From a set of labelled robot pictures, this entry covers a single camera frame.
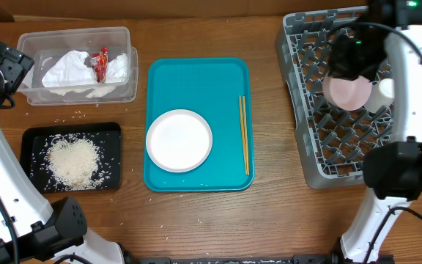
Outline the large white plate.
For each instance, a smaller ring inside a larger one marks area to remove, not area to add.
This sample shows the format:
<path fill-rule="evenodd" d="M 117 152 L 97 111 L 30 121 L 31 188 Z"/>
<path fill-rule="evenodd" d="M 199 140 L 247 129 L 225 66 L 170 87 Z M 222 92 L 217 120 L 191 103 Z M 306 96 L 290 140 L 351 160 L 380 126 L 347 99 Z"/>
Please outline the large white plate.
<path fill-rule="evenodd" d="M 173 173 L 189 172 L 210 154 L 212 131 L 207 121 L 194 111 L 167 111 L 150 125 L 146 149 L 159 168 Z"/>

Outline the white cup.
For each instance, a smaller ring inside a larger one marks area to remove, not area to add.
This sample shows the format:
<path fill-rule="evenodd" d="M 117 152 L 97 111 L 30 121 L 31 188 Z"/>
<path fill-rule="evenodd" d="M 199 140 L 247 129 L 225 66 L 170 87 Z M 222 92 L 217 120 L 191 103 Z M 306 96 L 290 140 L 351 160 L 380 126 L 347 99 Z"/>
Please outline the white cup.
<path fill-rule="evenodd" d="M 369 99 L 364 108 L 376 113 L 382 107 L 388 108 L 394 101 L 394 85 L 392 78 L 384 78 L 371 87 Z"/>

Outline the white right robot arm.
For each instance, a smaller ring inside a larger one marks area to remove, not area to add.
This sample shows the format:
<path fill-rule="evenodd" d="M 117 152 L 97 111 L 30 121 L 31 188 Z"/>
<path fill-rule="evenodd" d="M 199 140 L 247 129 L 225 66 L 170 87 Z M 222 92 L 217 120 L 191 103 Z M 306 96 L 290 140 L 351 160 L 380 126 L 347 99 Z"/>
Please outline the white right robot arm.
<path fill-rule="evenodd" d="M 422 194 L 422 0 L 370 1 L 356 20 L 334 26 L 326 41 L 330 77 L 373 79 L 388 62 L 394 88 L 390 141 L 363 159 L 366 192 L 331 262 L 392 263 L 379 254 L 382 242 Z"/>

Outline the red sauce packet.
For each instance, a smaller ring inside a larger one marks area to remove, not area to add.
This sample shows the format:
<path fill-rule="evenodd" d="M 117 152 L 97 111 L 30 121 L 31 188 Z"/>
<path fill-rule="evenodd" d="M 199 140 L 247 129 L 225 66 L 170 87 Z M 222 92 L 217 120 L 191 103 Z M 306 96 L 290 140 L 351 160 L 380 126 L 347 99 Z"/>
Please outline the red sauce packet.
<path fill-rule="evenodd" d="M 91 55 L 90 63 L 98 83 L 106 82 L 106 70 L 108 64 L 108 49 L 102 47 L 100 52 Z"/>

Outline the small pink bowl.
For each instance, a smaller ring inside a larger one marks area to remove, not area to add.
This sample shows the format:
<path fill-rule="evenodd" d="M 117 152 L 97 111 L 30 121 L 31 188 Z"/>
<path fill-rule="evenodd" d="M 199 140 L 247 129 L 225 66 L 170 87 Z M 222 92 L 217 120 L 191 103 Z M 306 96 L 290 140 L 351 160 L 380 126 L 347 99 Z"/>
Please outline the small pink bowl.
<path fill-rule="evenodd" d="M 369 99 L 371 87 L 371 82 L 363 76 L 349 81 L 326 74 L 322 82 L 325 100 L 346 111 L 361 108 Z"/>

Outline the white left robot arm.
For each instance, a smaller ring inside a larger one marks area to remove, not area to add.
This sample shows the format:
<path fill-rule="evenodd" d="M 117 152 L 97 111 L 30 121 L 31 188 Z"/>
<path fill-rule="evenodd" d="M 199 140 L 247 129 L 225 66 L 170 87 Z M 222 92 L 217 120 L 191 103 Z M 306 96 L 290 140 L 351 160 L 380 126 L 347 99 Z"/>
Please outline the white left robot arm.
<path fill-rule="evenodd" d="M 32 58 L 0 42 L 0 109 L 14 107 L 12 95 L 33 64 Z M 136 261 L 121 244 L 107 241 L 87 227 L 76 198 L 50 203 L 43 197 L 0 128 L 0 263 L 31 259 L 55 263 Z"/>

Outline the pile of white rice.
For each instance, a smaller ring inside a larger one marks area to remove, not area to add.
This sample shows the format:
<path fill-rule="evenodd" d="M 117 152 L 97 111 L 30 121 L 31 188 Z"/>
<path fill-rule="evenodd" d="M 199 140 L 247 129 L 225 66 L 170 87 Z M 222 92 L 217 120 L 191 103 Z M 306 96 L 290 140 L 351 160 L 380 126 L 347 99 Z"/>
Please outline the pile of white rice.
<path fill-rule="evenodd" d="M 29 179 L 45 194 L 118 188 L 119 134 L 37 136 L 30 152 Z"/>

